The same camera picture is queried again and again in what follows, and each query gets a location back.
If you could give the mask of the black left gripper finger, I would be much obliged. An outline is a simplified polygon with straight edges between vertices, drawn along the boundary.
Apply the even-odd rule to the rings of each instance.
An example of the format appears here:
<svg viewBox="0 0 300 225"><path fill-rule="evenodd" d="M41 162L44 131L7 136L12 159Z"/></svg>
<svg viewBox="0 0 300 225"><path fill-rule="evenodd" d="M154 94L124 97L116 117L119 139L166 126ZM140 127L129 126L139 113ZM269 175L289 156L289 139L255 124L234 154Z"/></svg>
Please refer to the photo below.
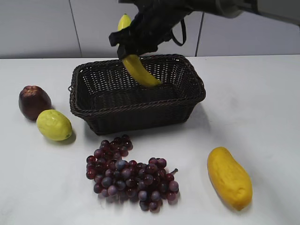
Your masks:
<svg viewBox="0 0 300 225"><path fill-rule="evenodd" d="M109 35L109 42L111 46L127 45L130 43L130 30L129 28L122 29L117 32L112 32Z"/></svg>

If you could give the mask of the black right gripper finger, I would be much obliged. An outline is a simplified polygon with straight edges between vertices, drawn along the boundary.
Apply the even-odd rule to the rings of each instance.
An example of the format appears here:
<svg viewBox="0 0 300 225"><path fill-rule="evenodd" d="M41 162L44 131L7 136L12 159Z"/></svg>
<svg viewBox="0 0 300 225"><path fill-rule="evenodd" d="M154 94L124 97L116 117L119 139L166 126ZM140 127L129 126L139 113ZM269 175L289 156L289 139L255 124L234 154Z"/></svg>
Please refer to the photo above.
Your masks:
<svg viewBox="0 0 300 225"><path fill-rule="evenodd" d="M119 59L125 59L129 55L136 55L134 47L128 45L119 45L117 49L117 55Z"/></svg>

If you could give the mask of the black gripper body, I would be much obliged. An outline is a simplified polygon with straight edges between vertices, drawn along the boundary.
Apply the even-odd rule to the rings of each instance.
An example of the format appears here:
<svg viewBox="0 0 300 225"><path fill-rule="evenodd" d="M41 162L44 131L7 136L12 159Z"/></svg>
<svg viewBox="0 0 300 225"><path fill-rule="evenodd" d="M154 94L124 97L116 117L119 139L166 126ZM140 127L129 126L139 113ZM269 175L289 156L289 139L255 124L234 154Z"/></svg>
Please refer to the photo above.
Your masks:
<svg viewBox="0 0 300 225"><path fill-rule="evenodd" d="M184 0L131 0L138 14L129 26L130 43L136 54L156 52L172 40L183 46L187 40L185 17L194 9Z"/></svg>

